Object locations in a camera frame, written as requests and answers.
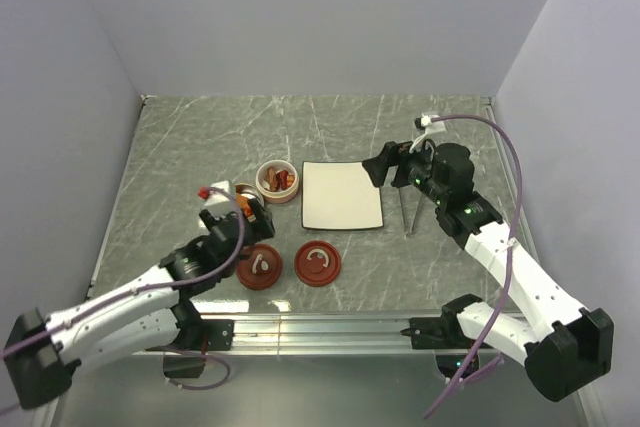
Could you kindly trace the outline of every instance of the corner wall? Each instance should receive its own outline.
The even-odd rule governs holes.
[[[616,427],[640,417],[638,32],[640,0],[548,0],[497,96],[544,267],[615,322],[594,385]]]
[[[139,110],[86,0],[0,0],[1,339],[84,299]],[[2,364],[0,408],[16,400]]]

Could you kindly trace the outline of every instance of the small container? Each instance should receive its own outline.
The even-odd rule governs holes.
[[[281,170],[288,170],[290,174],[293,174],[295,176],[293,185],[287,190],[271,192],[269,190],[269,184],[267,184],[267,182],[264,180],[267,176],[267,170],[269,170],[269,167],[275,167],[276,172],[280,172]],[[256,188],[258,189],[258,192],[262,194],[267,202],[271,202],[272,204],[284,204],[285,202],[289,202],[298,193],[299,186],[300,175],[298,175],[298,171],[293,165],[285,160],[270,160],[269,162],[262,164],[262,166],[256,173]]]
[[[264,207],[264,197],[258,189],[251,184],[236,184],[236,194],[240,194],[247,199],[258,199],[260,205]]]

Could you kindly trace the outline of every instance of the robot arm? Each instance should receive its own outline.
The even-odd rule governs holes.
[[[425,142],[416,149],[416,143]],[[413,185],[435,205],[442,230],[504,286],[509,226],[496,209],[474,191],[474,165],[459,144],[416,141],[387,142],[376,157],[362,162],[374,186],[383,185],[388,169],[397,166],[391,185]],[[515,240],[509,296],[527,323],[500,313],[484,342],[524,365],[534,386],[559,401],[609,372],[613,322],[602,309],[589,311],[565,292]],[[482,299],[466,295],[443,307],[440,332],[456,341],[480,337],[494,310]],[[412,338],[424,335],[408,329]]]
[[[212,189],[201,191],[200,219],[207,235],[100,297],[46,319],[37,309],[18,317],[3,360],[23,409],[62,395],[76,373],[152,347],[193,345],[194,338],[204,337],[202,319],[189,299],[233,274],[237,260],[226,267],[223,262],[239,251],[241,225],[243,247],[275,234],[271,215],[257,199],[250,199],[248,211],[238,216],[231,184],[212,187],[213,195]],[[32,342],[38,335],[41,340]],[[20,347],[25,342],[29,345]]]

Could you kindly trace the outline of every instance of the container lid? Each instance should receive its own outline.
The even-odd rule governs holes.
[[[322,240],[312,240],[300,247],[294,265],[302,282],[312,287],[323,287],[338,277],[342,261],[333,245]]]
[[[236,276],[251,290],[264,290],[275,284],[282,273],[282,257],[266,244],[256,244],[248,259],[236,265]]]

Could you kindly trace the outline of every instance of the table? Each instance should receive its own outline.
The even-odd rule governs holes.
[[[93,295],[133,279],[201,231],[198,188],[229,179],[253,183],[258,167],[285,159],[299,172],[303,161],[360,161],[389,140],[409,140],[422,112],[491,115],[486,99],[413,95],[149,97],[94,275]],[[489,127],[447,123],[437,142],[469,148],[476,189],[509,218],[514,202],[503,156]],[[491,301],[499,286],[438,227],[425,202],[413,236],[404,238],[397,190],[381,191],[385,225],[352,232],[301,227],[300,194],[272,205],[274,246],[284,261],[273,287],[254,292],[235,276],[197,297],[219,312],[346,312],[435,310],[466,293]],[[403,189],[413,218],[419,192]],[[527,245],[526,236],[519,238]],[[300,282],[293,270],[298,248],[312,239],[332,243],[342,255],[338,279],[322,288]],[[507,310],[515,310],[509,304]]]

